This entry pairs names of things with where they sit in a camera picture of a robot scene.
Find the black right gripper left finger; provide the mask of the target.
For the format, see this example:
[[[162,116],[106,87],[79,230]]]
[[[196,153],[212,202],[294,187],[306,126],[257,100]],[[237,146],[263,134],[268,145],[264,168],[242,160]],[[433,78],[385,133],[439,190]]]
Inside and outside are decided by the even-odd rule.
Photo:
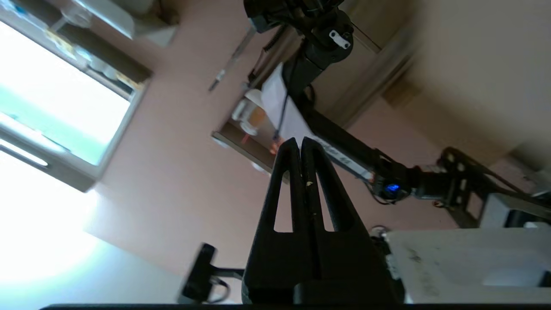
[[[319,189],[306,159],[313,140],[289,139],[279,148],[242,280],[249,304],[320,304],[316,233],[321,227]],[[291,232],[274,228],[283,175],[289,173]]]

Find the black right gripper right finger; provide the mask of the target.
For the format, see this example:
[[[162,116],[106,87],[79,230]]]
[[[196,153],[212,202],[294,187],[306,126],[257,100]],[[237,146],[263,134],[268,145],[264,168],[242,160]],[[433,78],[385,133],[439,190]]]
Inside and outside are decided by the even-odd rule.
[[[313,278],[300,285],[302,304],[397,304],[390,275],[323,147],[301,146],[310,208]]]

